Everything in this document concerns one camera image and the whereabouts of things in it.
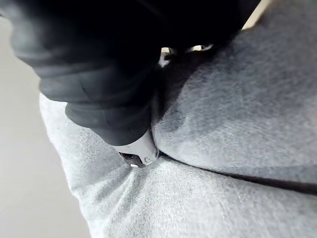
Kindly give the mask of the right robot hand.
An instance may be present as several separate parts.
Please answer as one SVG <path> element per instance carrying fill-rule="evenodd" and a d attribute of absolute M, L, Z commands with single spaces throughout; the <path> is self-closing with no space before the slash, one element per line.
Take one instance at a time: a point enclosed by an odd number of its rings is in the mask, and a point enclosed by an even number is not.
<path fill-rule="evenodd" d="M 40 92 L 65 102 L 133 167 L 155 161 L 151 104 L 162 48 L 173 56 L 222 46 L 257 0 L 3 0 L 15 55 L 40 78 Z"/>

